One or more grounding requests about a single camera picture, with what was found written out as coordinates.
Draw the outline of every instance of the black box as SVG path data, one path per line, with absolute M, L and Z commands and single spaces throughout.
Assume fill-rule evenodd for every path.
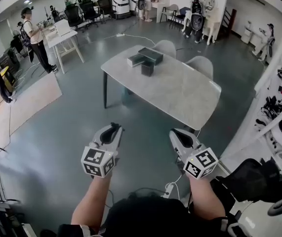
M 154 72 L 154 62 L 152 61 L 144 61 L 142 63 L 142 75 L 150 77 Z
M 147 60 L 154 62 L 154 65 L 158 65 L 162 62 L 163 59 L 162 54 L 157 53 L 154 50 L 148 49 L 147 47 L 141 49 L 138 53 L 144 55 Z

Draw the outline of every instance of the black table leg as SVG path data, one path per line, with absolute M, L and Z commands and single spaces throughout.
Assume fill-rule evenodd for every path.
M 103 72 L 103 107 L 107 108 L 108 74 Z

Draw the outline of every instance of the gray chair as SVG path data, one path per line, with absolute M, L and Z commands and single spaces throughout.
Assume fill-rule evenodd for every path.
M 176 59 L 175 45 L 173 42 L 169 40 L 161 40 L 152 49 L 161 52 L 163 54 L 169 55 Z
M 178 5 L 176 5 L 176 4 L 172 4 L 169 7 L 164 7 L 162 9 L 161 19 L 162 19 L 163 15 L 165 15 L 166 21 L 168 21 L 168 17 L 171 17 L 171 22 L 170 22 L 170 24 L 171 24 L 173 17 L 176 16 L 178 11 L 179 11 L 179 8 L 178 8 Z
M 213 64 L 208 58 L 196 56 L 195 58 L 186 62 L 186 64 L 199 71 L 201 74 L 204 74 L 210 80 L 213 80 Z

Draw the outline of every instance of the gray floor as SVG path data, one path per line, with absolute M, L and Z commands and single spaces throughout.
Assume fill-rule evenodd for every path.
M 183 62 L 196 55 L 213 62 L 214 80 L 222 87 L 222 94 L 213 116 L 201 131 L 200 140 L 218 156 L 249 108 L 263 66 L 251 55 L 251 47 L 236 36 L 207 46 L 206 41 L 196 45 L 193 39 L 185 40 L 177 28 L 169 29 L 166 23 L 130 18 L 90 27 L 79 34 L 86 62 L 81 63 L 75 53 L 63 58 L 66 74 L 61 71 L 57 74 L 63 96 L 21 126 L 11 136 L 8 154 L 0 157 L 6 198 L 21 201 L 15 208 L 26 214 L 36 234 L 41 229 L 57 231 L 60 224 L 70 222 L 74 208 L 91 182 L 81 167 L 83 149 L 94 133 L 110 122 L 117 122 L 126 130 L 119 149 L 121 159 L 111 182 L 115 201 L 141 187 L 164 190 L 166 183 L 179 177 L 168 133 L 183 124 L 136 96 L 130 96 L 122 105 L 121 86 L 113 79 L 108 80 L 108 104 L 112 107 L 103 109 L 100 66 L 136 44 L 152 46 L 150 41 L 134 37 L 102 40 L 125 29 L 126 34 L 154 42 L 171 40 L 180 49 L 177 58 Z M 25 69 L 30 66 L 27 61 L 22 64 Z M 43 68 L 33 73 L 34 69 L 28 71 L 17 95 L 39 79 Z M 181 196 L 189 191 L 186 178 L 179 181 L 179 189 Z M 110 196 L 107 203 L 111 205 Z

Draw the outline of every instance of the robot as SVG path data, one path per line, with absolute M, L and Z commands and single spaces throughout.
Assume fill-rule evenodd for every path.
M 197 137 L 182 129 L 171 129 L 169 137 L 178 154 L 177 165 L 196 179 L 210 174 L 219 160 L 211 148 L 206 148 Z
M 96 132 L 81 157 L 86 174 L 104 178 L 111 172 L 116 165 L 122 134 L 122 126 L 116 123 L 111 123 Z

